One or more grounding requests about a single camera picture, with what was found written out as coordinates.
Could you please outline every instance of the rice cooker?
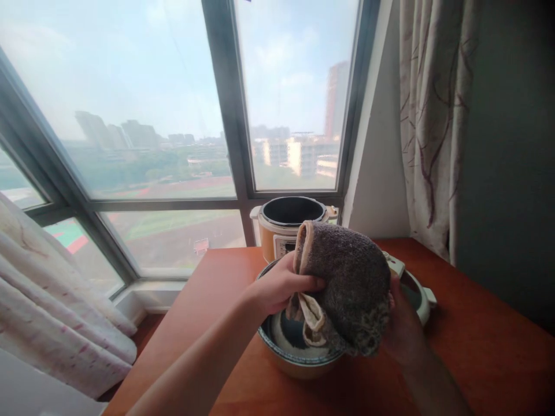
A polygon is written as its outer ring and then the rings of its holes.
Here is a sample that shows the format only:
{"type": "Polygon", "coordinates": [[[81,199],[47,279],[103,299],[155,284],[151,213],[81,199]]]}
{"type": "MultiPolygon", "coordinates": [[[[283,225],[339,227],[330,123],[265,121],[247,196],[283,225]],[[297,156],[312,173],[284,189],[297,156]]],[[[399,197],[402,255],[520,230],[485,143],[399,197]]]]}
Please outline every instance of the rice cooker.
{"type": "Polygon", "coordinates": [[[304,221],[328,222],[337,216],[335,207],[305,196],[275,198],[251,212],[251,218],[258,220],[260,245],[268,263],[295,250],[297,232],[304,221]]]}

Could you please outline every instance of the curtain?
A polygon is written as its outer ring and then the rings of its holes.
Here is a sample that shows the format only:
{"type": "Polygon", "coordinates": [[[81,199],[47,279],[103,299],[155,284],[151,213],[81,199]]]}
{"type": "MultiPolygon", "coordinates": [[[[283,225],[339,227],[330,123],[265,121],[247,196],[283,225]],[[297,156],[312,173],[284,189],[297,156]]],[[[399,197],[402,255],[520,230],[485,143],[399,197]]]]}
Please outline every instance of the curtain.
{"type": "Polygon", "coordinates": [[[135,331],[71,254],[0,194],[0,348],[96,399],[131,369],[135,331]]]}
{"type": "Polygon", "coordinates": [[[411,236],[455,264],[479,0],[401,0],[401,148],[411,236]]]}

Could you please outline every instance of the gray towel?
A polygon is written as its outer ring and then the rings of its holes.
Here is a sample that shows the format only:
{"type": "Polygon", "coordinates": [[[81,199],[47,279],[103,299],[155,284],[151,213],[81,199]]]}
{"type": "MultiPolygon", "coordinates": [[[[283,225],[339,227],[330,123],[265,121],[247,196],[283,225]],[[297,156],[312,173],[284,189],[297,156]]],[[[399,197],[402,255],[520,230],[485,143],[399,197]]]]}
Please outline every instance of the gray towel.
{"type": "Polygon", "coordinates": [[[305,342],[374,355],[389,318],[391,272],[380,248],[348,228],[305,221],[294,269],[326,281],[321,292],[295,294],[287,306],[287,318],[304,318],[305,342]]]}

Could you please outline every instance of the window pane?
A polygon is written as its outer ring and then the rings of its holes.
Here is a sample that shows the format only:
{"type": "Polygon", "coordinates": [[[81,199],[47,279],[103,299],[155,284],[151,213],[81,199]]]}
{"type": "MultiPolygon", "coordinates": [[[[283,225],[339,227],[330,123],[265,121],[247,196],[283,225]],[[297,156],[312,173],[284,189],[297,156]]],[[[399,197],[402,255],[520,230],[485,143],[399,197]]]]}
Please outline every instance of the window pane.
{"type": "Polygon", "coordinates": [[[0,149],[0,191],[21,209],[45,203],[45,200],[2,149],[0,149]]]}
{"type": "Polygon", "coordinates": [[[5,2],[0,46],[92,198],[235,196],[201,0],[5,2]]]}
{"type": "Polygon", "coordinates": [[[45,227],[72,255],[83,273],[107,297],[124,286],[123,280],[75,218],[45,227]]]}
{"type": "Polygon", "coordinates": [[[258,190],[335,189],[357,8],[235,1],[258,190]]]}
{"type": "Polygon", "coordinates": [[[239,210],[106,213],[143,277],[189,276],[209,248],[246,247],[239,210]]]}

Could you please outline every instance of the table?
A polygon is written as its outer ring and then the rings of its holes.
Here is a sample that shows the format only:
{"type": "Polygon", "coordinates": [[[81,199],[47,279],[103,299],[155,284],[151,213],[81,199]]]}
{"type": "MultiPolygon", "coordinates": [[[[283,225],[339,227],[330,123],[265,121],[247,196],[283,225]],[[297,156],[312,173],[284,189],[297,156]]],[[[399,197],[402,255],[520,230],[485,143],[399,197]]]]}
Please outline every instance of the table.
{"type": "MultiPolygon", "coordinates": [[[[477,414],[545,414],[554,405],[555,338],[413,239],[376,241],[438,300],[426,335],[477,414]]],[[[209,250],[108,405],[124,415],[231,307],[266,265],[254,248],[209,250]]],[[[318,380],[288,378],[255,335],[213,415],[418,414],[395,363],[343,357],[318,380]]]]}

